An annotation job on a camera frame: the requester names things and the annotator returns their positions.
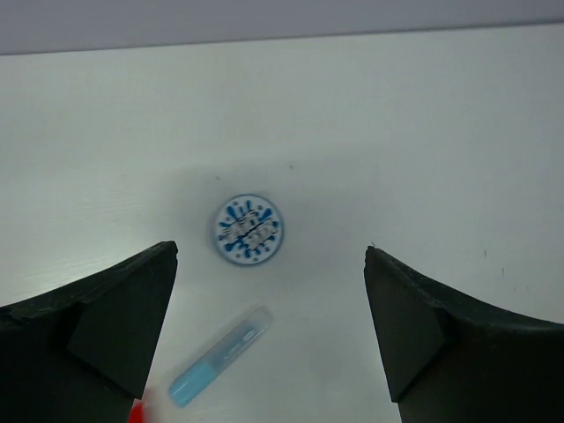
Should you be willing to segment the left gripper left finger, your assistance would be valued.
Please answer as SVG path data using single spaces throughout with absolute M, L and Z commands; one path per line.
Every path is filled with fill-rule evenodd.
M 125 422 L 150 373 L 177 272 L 162 241 L 1 308 L 3 422 Z

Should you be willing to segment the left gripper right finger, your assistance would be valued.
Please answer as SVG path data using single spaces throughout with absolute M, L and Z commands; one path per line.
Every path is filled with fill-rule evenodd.
M 477 300 L 375 247 L 364 279 L 402 421 L 562 421 L 561 324 Z

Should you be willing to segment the blue glue stick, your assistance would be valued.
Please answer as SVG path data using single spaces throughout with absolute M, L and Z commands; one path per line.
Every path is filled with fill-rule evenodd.
M 266 307 L 247 314 L 174 378 L 167 390 L 172 402 L 183 408 L 195 399 L 270 328 L 272 321 Z

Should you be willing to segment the blue white putty jar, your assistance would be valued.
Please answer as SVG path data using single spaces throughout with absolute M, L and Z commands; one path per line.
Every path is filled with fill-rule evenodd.
M 283 245 L 286 226 L 268 198 L 245 193 L 224 201 L 211 217 L 209 239 L 227 262 L 255 267 L 270 261 Z

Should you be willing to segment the red compartment storage bin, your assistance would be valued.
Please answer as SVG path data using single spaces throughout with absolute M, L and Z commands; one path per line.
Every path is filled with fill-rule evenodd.
M 154 387 L 145 390 L 141 399 L 135 399 L 130 410 L 128 423 L 158 423 L 159 396 Z

